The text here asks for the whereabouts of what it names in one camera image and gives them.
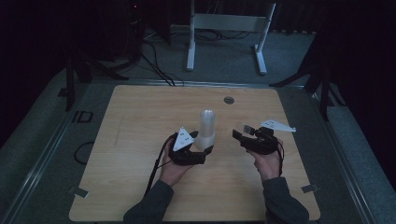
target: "black cable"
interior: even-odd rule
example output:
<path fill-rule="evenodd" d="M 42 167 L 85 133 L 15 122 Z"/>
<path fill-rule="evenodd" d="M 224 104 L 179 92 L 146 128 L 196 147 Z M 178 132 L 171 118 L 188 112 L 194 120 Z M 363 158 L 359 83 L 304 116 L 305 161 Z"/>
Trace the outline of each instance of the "black cable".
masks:
<path fill-rule="evenodd" d="M 132 59 L 132 57 L 129 59 L 127 63 L 116 65 L 114 67 L 111 67 L 110 69 L 117 70 L 119 71 L 120 74 L 126 73 L 128 71 L 131 71 L 134 69 L 140 62 L 140 53 Z"/>
<path fill-rule="evenodd" d="M 152 69 L 149 69 L 149 68 L 147 68 L 147 67 L 144 67 L 144 66 L 142 66 L 142 65 L 137 65 L 137 67 L 140 67 L 140 68 L 149 70 L 150 72 L 153 72 L 153 73 L 157 73 L 156 71 L 154 71 L 154 70 L 152 70 Z M 181 86 L 184 87 L 184 81 L 183 81 L 183 79 L 179 78 L 177 75 L 172 74 L 172 73 L 165 73 L 165 74 L 170 75 L 170 76 L 173 76 L 175 79 L 179 80 L 179 81 L 181 82 Z"/>
<path fill-rule="evenodd" d="M 79 147 L 76 149 L 76 151 L 75 151 L 75 153 L 74 153 L 74 158 L 75 158 L 76 162 L 78 162 L 79 164 L 82 164 L 82 165 L 86 165 L 86 164 L 87 164 L 87 162 L 81 161 L 81 160 L 78 158 L 77 154 L 78 154 L 78 152 L 79 152 L 83 147 L 85 147 L 85 146 L 87 146 L 87 145 L 93 145 L 93 144 L 94 144 L 94 142 L 86 142 L 86 143 L 83 143 L 81 146 L 79 146 Z"/>
<path fill-rule="evenodd" d="M 157 73 L 164 81 L 166 81 L 169 86 L 172 86 L 172 84 L 167 80 L 167 78 L 170 78 L 170 77 L 159 72 L 157 70 L 155 64 L 153 64 L 143 53 L 141 53 L 141 55 L 146 60 L 146 62 L 148 62 L 148 64 L 154 69 L 155 73 Z"/>
<path fill-rule="evenodd" d="M 149 180 L 148 180 L 148 186 L 146 188 L 145 196 L 149 193 L 149 190 L 151 189 L 152 181 L 154 180 L 154 176 L 157 173 L 158 168 L 160 167 L 159 164 L 160 164 L 160 161 L 161 161 L 161 157 L 163 156 L 163 151 L 165 150 L 166 145 L 168 144 L 168 142 L 171 139 L 175 138 L 176 136 L 177 136 L 177 133 L 172 134 L 163 143 L 163 148 L 161 148 L 160 155 L 158 156 L 158 159 L 155 161 L 154 167 L 152 168 L 151 175 L 150 175 Z"/>
<path fill-rule="evenodd" d="M 167 76 L 169 79 L 171 79 L 172 84 L 175 86 L 175 82 L 173 81 L 173 79 L 170 78 L 168 75 L 166 75 L 166 73 L 165 73 L 163 70 L 160 69 L 160 66 L 158 65 L 158 60 L 157 60 L 157 50 L 155 49 L 154 45 L 152 45 L 152 44 L 149 43 L 148 41 L 144 41 L 144 43 L 145 43 L 145 44 L 148 44 L 149 46 L 151 46 L 152 50 L 154 51 L 154 62 L 155 62 L 155 65 L 156 65 L 156 68 L 158 69 L 158 71 L 159 71 L 161 74 Z"/>
<path fill-rule="evenodd" d="M 161 167 L 163 167 L 163 166 L 165 166 L 166 164 L 168 164 L 168 163 L 171 162 L 171 161 L 172 161 L 172 160 L 167 161 L 166 163 L 164 163 L 164 164 L 162 164 L 161 166 L 157 167 L 157 169 L 158 169 L 158 168 L 161 168 Z"/>
<path fill-rule="evenodd" d="M 281 149 L 279 149 L 279 147 L 276 149 L 277 154 L 279 155 L 280 158 L 279 175 L 282 175 L 283 160 L 285 160 L 285 149 L 283 148 L 283 145 L 279 143 L 279 141 L 277 143 L 282 148 L 282 152 L 280 152 Z"/>
<path fill-rule="evenodd" d="M 134 63 L 137 63 L 139 60 L 140 60 L 140 55 L 139 54 L 134 55 L 134 56 L 131 55 L 131 56 L 128 56 L 128 61 L 127 62 L 121 63 L 121 64 L 117 64 L 117 65 L 114 65 L 114 66 L 109 67 L 109 68 L 111 70 L 113 70 L 113 71 L 118 71 L 118 70 L 130 67 Z"/>
<path fill-rule="evenodd" d="M 211 33 L 211 34 L 215 35 L 215 37 L 213 37 L 213 38 L 207 37 L 205 35 L 197 35 L 197 36 L 201 37 L 203 40 L 207 40 L 207 41 L 219 41 L 219 40 L 229 40 L 229 39 L 243 39 L 243 38 L 247 37 L 248 35 L 250 35 L 250 32 L 241 31 L 237 35 L 226 36 L 220 31 L 208 30 L 208 29 L 200 30 L 197 33 Z"/>

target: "wooden tabletop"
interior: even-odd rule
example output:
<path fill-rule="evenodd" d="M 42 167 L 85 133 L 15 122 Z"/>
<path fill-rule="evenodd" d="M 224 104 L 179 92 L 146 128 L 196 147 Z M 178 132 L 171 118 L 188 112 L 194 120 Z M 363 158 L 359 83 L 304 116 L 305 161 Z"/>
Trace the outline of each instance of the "wooden tabletop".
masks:
<path fill-rule="evenodd" d="M 231 96 L 228 105 L 224 98 Z M 200 113 L 216 114 L 216 139 L 205 164 L 190 169 L 174 186 L 164 221 L 265 220 L 264 198 L 254 159 L 232 138 L 236 123 L 253 128 L 275 119 L 288 124 L 275 90 L 207 87 L 118 86 L 109 102 L 69 217 L 74 221 L 121 221 L 142 199 L 164 141 L 184 127 L 199 130 Z M 284 142 L 283 176 L 290 193 L 320 217 L 292 133 L 275 131 Z"/>

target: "electronic device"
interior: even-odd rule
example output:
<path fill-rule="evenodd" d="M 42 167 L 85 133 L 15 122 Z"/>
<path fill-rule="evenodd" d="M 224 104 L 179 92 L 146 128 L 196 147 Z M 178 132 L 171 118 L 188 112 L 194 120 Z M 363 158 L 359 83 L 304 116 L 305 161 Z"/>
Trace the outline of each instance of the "electronic device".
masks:
<path fill-rule="evenodd" d="M 244 123 L 238 123 L 233 129 L 233 138 L 239 141 L 241 147 L 262 155 L 268 155 L 277 151 L 279 145 L 281 145 L 274 136 L 274 130 L 296 132 L 295 128 L 291 128 L 276 120 L 268 119 L 262 121 L 261 127 L 257 130 Z"/>
<path fill-rule="evenodd" d="M 190 151 L 194 138 L 197 135 L 198 132 L 188 133 L 181 127 L 178 133 L 172 135 L 175 138 L 175 142 L 169 150 L 169 158 L 178 165 L 204 164 L 206 155 L 212 152 L 213 146 L 204 149 L 204 151 Z"/>

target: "cable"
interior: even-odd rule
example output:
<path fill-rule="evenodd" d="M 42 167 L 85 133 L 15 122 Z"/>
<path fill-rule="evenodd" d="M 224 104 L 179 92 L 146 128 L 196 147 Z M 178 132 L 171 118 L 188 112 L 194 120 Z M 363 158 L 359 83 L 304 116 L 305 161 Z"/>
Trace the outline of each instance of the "cable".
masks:
<path fill-rule="evenodd" d="M 239 32 L 237 35 L 233 35 L 233 36 L 226 36 L 224 35 L 222 32 L 217 31 L 217 30 L 208 30 L 208 29 L 203 29 L 201 31 L 199 31 L 198 33 L 211 33 L 214 34 L 215 37 L 210 38 L 207 37 L 205 35 L 198 35 L 196 34 L 196 36 L 201 37 L 203 40 L 207 40 L 207 41 L 219 41 L 219 40 L 230 40 L 230 39 L 243 39 L 245 37 L 247 37 L 248 35 L 250 35 L 250 32 L 245 32 L 245 31 L 241 31 Z"/>
<path fill-rule="evenodd" d="M 168 163 L 171 162 L 171 161 L 172 161 L 172 160 L 167 161 L 166 163 L 164 163 L 164 164 L 162 164 L 161 166 L 157 167 L 157 169 L 158 169 L 158 168 L 161 168 L 161 167 L 163 167 L 163 166 L 165 166 L 166 164 L 168 164 Z"/>
<path fill-rule="evenodd" d="M 154 35 L 156 35 L 156 34 L 157 34 L 157 33 L 154 32 L 154 33 L 152 33 L 152 34 L 150 34 L 150 35 L 148 35 L 148 36 L 146 36 L 146 37 L 143 37 L 143 39 L 144 39 L 144 40 L 149 39 L 150 37 L 152 37 L 152 36 L 154 36 Z"/>
<path fill-rule="evenodd" d="M 137 67 L 140 67 L 140 68 L 149 70 L 150 72 L 153 72 L 153 73 L 157 73 L 156 71 L 154 71 L 154 70 L 152 70 L 152 69 L 149 69 L 149 68 L 147 68 L 147 67 L 144 67 L 144 66 L 142 66 L 142 65 L 137 65 Z M 174 77 L 175 79 L 177 79 L 178 81 L 180 81 L 180 82 L 181 82 L 181 86 L 184 87 L 184 81 L 183 81 L 183 79 L 179 78 L 177 75 L 175 75 L 175 74 L 173 74 L 173 73 L 165 73 L 165 74 L 166 74 L 166 75 L 170 75 L 170 76 Z"/>
<path fill-rule="evenodd" d="M 153 51 L 154 51 L 154 62 L 156 67 L 158 68 L 158 71 L 160 71 L 161 73 L 164 74 L 164 72 L 160 69 L 160 66 L 158 65 L 158 60 L 157 60 L 157 50 L 155 49 L 154 45 L 152 45 L 151 43 L 149 43 L 148 41 L 144 42 L 145 44 L 148 44 L 152 47 Z"/>
<path fill-rule="evenodd" d="M 215 9 L 213 10 L 213 14 L 215 14 L 215 13 L 216 13 L 216 9 L 217 9 L 217 7 L 218 7 L 218 4 L 219 4 L 219 0 L 216 0 L 215 2 L 213 2 L 213 3 L 210 5 L 210 7 L 207 9 L 206 14 L 209 14 L 209 11 L 210 11 L 210 9 L 211 9 L 213 6 L 215 6 Z"/>
<path fill-rule="evenodd" d="M 283 160 L 285 160 L 285 149 L 283 148 L 283 145 L 281 143 L 279 143 L 279 141 L 277 141 L 277 144 L 282 148 L 282 152 L 280 152 L 279 147 L 276 149 L 277 154 L 279 155 L 279 159 L 280 159 L 280 164 L 279 164 L 279 175 L 282 175 L 283 171 Z"/>
<path fill-rule="evenodd" d="M 87 145 L 93 145 L 93 144 L 94 144 L 94 142 L 86 142 L 86 143 L 83 143 L 81 146 L 79 146 L 79 147 L 76 149 L 76 151 L 75 151 L 75 153 L 74 153 L 74 158 L 75 158 L 76 162 L 78 162 L 79 164 L 82 164 L 82 165 L 86 165 L 86 164 L 87 164 L 87 162 L 81 161 L 81 160 L 78 158 L 77 154 L 78 154 L 78 152 L 79 152 L 83 147 L 85 147 L 85 146 L 87 146 Z"/>
<path fill-rule="evenodd" d="M 166 139 L 166 141 L 163 143 L 163 147 L 161 148 L 160 155 L 158 156 L 158 159 L 155 161 L 154 167 L 152 168 L 151 175 L 148 180 L 148 186 L 146 188 L 145 196 L 149 193 L 149 190 L 151 189 L 152 181 L 154 180 L 154 176 L 157 173 L 158 168 L 161 167 L 161 166 L 159 166 L 159 164 L 160 164 L 161 157 L 163 156 L 163 151 L 165 150 L 166 145 L 168 144 L 168 142 L 171 139 L 174 139 L 175 137 L 177 137 L 177 133 L 174 133 L 171 136 L 169 136 L 168 139 Z"/>
<path fill-rule="evenodd" d="M 175 83 L 173 82 L 172 78 L 170 78 L 168 75 L 161 73 L 159 70 L 157 70 L 158 68 L 156 67 L 156 65 L 153 64 L 143 53 L 140 54 L 146 60 L 146 62 L 148 62 L 148 64 L 154 69 L 155 73 L 157 73 L 164 81 L 166 81 L 169 86 L 175 86 Z M 167 80 L 168 78 L 172 80 L 173 85 Z"/>
<path fill-rule="evenodd" d="M 122 69 L 132 66 L 139 59 L 140 59 L 139 56 L 135 56 L 134 59 L 132 57 L 128 57 L 128 61 L 126 63 L 117 64 L 117 65 L 109 67 L 109 68 L 116 72 L 116 71 L 119 71 L 119 70 L 122 70 Z"/>
<path fill-rule="evenodd" d="M 126 72 L 131 71 L 132 69 L 134 69 L 135 67 L 137 67 L 137 64 L 138 64 L 138 62 L 135 63 L 134 66 L 131 66 L 131 67 L 129 67 L 128 69 L 125 69 L 125 70 L 121 71 L 120 74 L 123 74 L 123 73 L 126 73 Z"/>
<path fill-rule="evenodd" d="M 126 19 L 126 44 L 125 44 L 125 48 L 124 48 L 124 50 L 122 51 L 122 54 L 121 54 L 121 57 L 125 54 L 125 52 L 126 52 L 126 50 L 128 49 L 128 45 L 129 45 L 129 36 L 130 36 L 130 30 L 129 30 L 129 21 L 128 21 L 128 9 L 130 10 L 130 8 L 129 8 L 129 5 L 127 4 L 127 1 L 123 1 L 123 3 L 124 3 L 124 12 L 125 12 L 125 19 Z"/>

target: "gray sleeve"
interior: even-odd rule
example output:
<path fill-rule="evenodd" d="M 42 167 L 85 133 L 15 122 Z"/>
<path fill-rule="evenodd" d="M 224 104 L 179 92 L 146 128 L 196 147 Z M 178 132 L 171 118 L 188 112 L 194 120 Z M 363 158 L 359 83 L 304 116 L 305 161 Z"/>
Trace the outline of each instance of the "gray sleeve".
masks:
<path fill-rule="evenodd" d="M 277 177 L 262 182 L 263 195 L 267 212 L 268 224 L 293 223 L 306 224 L 309 213 L 295 198 L 291 197 L 288 184 L 284 177 Z"/>
<path fill-rule="evenodd" d="M 123 223 L 163 223 L 163 216 L 173 195 L 172 188 L 158 180 L 142 201 L 125 213 Z"/>

